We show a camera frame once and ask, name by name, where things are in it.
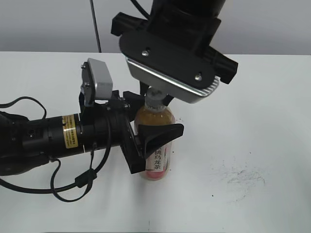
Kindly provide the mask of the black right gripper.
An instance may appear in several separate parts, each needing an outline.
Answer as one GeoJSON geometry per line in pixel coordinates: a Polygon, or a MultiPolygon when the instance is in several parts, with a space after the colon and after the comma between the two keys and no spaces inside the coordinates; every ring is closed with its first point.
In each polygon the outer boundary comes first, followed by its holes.
{"type": "MultiPolygon", "coordinates": [[[[211,65],[221,82],[229,84],[237,73],[238,63],[224,56],[209,44],[221,20],[218,18],[186,16],[179,13],[158,13],[149,20],[122,12],[112,19],[111,33],[119,38],[126,32],[144,31],[187,51],[211,65]]],[[[139,94],[147,95],[150,85],[139,82],[139,94]]],[[[166,95],[162,103],[168,107],[174,99],[166,95]]]]}

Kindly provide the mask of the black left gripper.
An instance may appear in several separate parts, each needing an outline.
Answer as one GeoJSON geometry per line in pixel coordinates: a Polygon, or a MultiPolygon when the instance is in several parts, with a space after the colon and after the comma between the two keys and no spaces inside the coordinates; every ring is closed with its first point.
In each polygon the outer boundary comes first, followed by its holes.
{"type": "Polygon", "coordinates": [[[139,125],[138,138],[134,136],[131,122],[139,109],[145,105],[145,97],[119,91],[112,92],[112,97],[104,104],[94,103],[92,107],[84,106],[84,97],[79,94],[81,142],[85,150],[106,149],[104,157],[95,172],[105,165],[112,147],[119,146],[132,174],[145,170],[146,159],[160,147],[181,137],[183,124],[160,126],[139,125]]]}

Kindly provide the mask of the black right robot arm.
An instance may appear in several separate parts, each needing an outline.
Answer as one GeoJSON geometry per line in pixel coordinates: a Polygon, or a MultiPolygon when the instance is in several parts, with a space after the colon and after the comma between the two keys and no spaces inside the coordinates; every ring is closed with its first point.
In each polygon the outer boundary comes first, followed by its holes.
{"type": "Polygon", "coordinates": [[[173,99],[196,103],[211,95],[219,83],[229,84],[238,63],[210,43],[221,20],[222,0],[155,0],[143,18],[118,13],[111,33],[119,38],[140,94],[153,87],[173,99]]]}

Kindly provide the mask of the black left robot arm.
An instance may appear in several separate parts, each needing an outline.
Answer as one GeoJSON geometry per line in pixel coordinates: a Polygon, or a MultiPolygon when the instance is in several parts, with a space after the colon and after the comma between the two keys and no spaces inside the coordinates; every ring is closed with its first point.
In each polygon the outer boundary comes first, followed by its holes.
{"type": "Polygon", "coordinates": [[[141,96],[114,91],[106,103],[81,105],[80,113],[29,120],[0,114],[0,173],[18,175],[63,158],[119,146],[132,174],[145,170],[146,159],[160,147],[183,135],[182,124],[141,125],[131,122],[144,104],[141,96]]]}

